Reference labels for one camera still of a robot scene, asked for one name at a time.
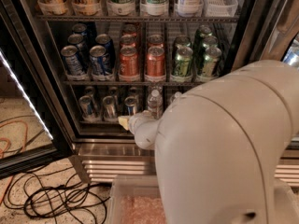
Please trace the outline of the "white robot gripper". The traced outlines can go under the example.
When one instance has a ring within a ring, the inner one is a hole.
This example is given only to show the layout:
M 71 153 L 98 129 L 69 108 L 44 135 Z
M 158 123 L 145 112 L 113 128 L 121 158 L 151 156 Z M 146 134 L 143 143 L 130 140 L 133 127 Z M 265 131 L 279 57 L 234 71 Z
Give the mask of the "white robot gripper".
M 130 131 L 138 147 L 146 150 L 155 148 L 155 140 L 160 121 L 153 117 L 148 110 L 131 117 L 119 116 L 118 122 L 126 131 Z

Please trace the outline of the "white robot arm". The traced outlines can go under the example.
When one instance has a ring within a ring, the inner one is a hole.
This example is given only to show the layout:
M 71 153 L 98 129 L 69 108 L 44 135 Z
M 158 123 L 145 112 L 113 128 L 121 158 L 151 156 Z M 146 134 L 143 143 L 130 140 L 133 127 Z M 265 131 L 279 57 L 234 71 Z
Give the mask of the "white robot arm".
M 275 171 L 299 132 L 299 71 L 263 60 L 121 119 L 155 153 L 167 224 L 298 224 Z

